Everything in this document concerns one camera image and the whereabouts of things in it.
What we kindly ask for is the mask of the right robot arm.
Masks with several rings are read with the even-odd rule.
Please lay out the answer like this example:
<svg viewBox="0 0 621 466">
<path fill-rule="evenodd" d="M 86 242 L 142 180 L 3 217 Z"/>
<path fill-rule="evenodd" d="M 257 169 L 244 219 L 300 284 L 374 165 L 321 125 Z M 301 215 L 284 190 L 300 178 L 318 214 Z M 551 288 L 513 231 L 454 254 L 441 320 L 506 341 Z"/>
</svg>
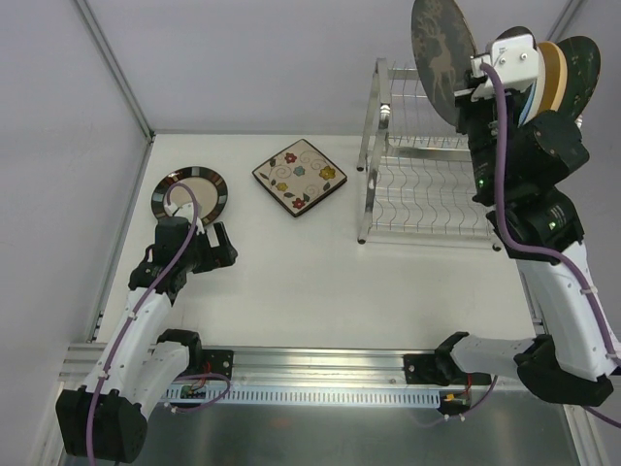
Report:
<svg viewBox="0 0 621 466">
<path fill-rule="evenodd" d="M 589 154 L 570 117 L 545 111 L 519 124 L 513 103 L 462 98 L 457 129 L 469 139 L 474 199 L 488 208 L 543 332 L 522 340 L 457 332 L 435 349 L 427 377 L 448 385 L 468 374 L 503 376 L 543 401 L 595 408 L 612 394 L 618 342 L 592 284 L 578 213 L 557 188 Z"/>
</svg>

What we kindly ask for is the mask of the cream bear plate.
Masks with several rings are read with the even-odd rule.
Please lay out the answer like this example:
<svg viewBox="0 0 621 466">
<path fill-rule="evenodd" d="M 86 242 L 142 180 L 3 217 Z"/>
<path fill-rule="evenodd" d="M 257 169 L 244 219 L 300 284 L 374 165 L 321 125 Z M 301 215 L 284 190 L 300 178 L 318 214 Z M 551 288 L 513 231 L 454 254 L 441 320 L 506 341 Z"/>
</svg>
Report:
<svg viewBox="0 0 621 466">
<path fill-rule="evenodd" d="M 542 95 L 544 93 L 546 71 L 545 71 L 544 56 L 543 56 L 543 52 L 540 50 L 540 45 L 537 45 L 537 52 L 538 52 L 538 57 L 539 57 L 539 73 L 535 81 L 535 83 L 537 84 L 536 94 L 535 94 L 535 97 L 532 103 L 531 110 L 526 118 L 525 123 L 527 123 L 532 118 L 534 118 L 536 114 L 538 113 Z"/>
</svg>

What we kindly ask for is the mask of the striped rim round plate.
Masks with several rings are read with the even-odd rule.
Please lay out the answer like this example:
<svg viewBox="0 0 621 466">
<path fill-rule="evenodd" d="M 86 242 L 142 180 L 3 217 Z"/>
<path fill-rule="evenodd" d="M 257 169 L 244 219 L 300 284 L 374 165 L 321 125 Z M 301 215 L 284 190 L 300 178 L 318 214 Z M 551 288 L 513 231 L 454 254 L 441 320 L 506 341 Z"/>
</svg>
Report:
<svg viewBox="0 0 621 466">
<path fill-rule="evenodd" d="M 178 169 L 159 181 L 151 193 L 150 208 L 157 220 L 169 217 L 164 212 L 163 204 L 171 202 L 177 205 L 192 202 L 208 208 L 217 206 L 222 214 L 228 194 L 226 181 L 215 170 L 189 166 Z"/>
</svg>

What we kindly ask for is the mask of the grey reindeer plate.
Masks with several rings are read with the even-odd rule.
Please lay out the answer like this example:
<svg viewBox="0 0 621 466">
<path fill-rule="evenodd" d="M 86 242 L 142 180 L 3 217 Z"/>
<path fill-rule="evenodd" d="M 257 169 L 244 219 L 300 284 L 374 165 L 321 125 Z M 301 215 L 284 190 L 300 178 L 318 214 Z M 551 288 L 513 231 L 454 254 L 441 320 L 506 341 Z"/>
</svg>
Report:
<svg viewBox="0 0 621 466">
<path fill-rule="evenodd" d="M 462 10 L 453 0 L 416 0 L 410 36 L 418 79 L 438 115 L 457 124 L 454 93 L 467 87 L 466 74 L 476 52 Z"/>
</svg>

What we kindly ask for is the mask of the blue bear plate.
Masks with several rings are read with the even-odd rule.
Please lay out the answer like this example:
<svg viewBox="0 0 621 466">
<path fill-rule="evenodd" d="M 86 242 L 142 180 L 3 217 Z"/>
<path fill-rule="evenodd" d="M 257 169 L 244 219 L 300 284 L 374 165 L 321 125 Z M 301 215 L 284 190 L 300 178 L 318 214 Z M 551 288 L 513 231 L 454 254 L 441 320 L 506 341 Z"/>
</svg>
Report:
<svg viewBox="0 0 621 466">
<path fill-rule="evenodd" d="M 526 118 L 527 118 L 527 116 L 528 116 L 528 114 L 529 114 L 529 112 L 531 110 L 532 103 L 533 103 L 533 100 L 534 100 L 534 97 L 535 97 L 535 94 L 536 94 L 536 88 L 537 88 L 537 84 L 536 83 L 533 83 L 530 86 L 530 90 L 528 92 L 528 98 L 526 99 L 526 101 L 524 103 L 524 106 L 522 108 L 522 111 L 521 111 L 521 113 L 519 115 L 519 118 L 518 118 L 518 125 L 519 126 L 521 126 L 521 125 L 523 125 L 525 123 Z"/>
</svg>

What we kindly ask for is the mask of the brown rimmed cream plate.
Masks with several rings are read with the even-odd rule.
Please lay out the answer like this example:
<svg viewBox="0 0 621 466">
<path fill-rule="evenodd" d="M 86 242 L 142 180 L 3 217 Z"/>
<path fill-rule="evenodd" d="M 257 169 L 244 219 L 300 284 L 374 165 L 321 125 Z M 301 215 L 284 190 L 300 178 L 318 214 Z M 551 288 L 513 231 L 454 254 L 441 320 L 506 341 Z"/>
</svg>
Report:
<svg viewBox="0 0 621 466">
<path fill-rule="evenodd" d="M 499 48 L 504 50 L 512 49 L 535 49 L 536 39 L 533 32 L 525 26 L 512 26 L 501 33 L 495 40 Z"/>
</svg>

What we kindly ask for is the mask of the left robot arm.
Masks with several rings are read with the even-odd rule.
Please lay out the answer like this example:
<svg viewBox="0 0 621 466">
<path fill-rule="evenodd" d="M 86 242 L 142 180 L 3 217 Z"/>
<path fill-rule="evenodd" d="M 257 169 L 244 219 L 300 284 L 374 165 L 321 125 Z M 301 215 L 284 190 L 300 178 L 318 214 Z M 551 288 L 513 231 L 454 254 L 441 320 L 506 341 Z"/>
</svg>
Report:
<svg viewBox="0 0 621 466">
<path fill-rule="evenodd" d="M 166 217 L 132 271 L 125 308 L 98 361 L 77 388 L 65 388 L 55 412 L 65 451 L 91 464 L 131 463 L 147 437 L 148 419 L 176 381 L 220 380 L 195 331 L 162 329 L 189 275 L 231 267 L 238 253 L 223 223 L 211 245 L 199 221 Z"/>
</svg>

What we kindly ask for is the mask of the yellow bear plate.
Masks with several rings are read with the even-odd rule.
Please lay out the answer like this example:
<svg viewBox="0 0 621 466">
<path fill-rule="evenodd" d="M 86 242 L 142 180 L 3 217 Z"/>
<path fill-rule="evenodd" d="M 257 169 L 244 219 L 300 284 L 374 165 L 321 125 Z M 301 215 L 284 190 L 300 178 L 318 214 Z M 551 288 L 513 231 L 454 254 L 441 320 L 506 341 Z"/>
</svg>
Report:
<svg viewBox="0 0 621 466">
<path fill-rule="evenodd" d="M 544 56 L 546 78 L 544 93 L 536 116 L 548 110 L 559 110 L 568 82 L 567 59 L 562 50 L 548 41 L 540 42 L 539 45 Z"/>
</svg>

